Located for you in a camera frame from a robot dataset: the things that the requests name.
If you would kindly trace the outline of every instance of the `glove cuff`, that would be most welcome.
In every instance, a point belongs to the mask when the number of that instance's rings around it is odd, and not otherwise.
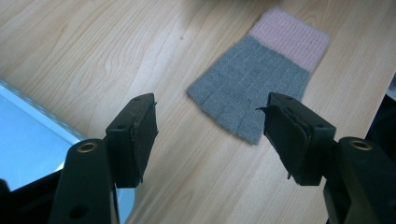
[[[265,12],[249,34],[310,73],[329,43],[326,33],[294,18],[280,7]]]

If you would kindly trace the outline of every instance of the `wooden surface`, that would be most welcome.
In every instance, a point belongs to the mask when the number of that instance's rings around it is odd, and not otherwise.
[[[363,137],[396,71],[396,3],[375,0],[0,1],[0,76],[88,137],[154,92],[158,135],[131,223],[325,223],[265,137],[226,133],[186,88],[269,7],[329,33],[303,102]]]

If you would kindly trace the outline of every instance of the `screw hole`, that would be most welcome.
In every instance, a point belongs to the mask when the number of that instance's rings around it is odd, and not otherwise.
[[[357,149],[365,150],[365,151],[371,150],[373,148],[370,144],[365,143],[361,140],[351,140],[349,144]]]
[[[74,220],[81,219],[85,217],[89,211],[90,209],[87,206],[79,204],[70,210],[69,216]]]
[[[77,151],[80,152],[80,153],[86,153],[86,152],[90,152],[92,150],[95,150],[96,148],[97,148],[96,143],[90,142],[90,143],[86,143],[84,145],[79,146]]]

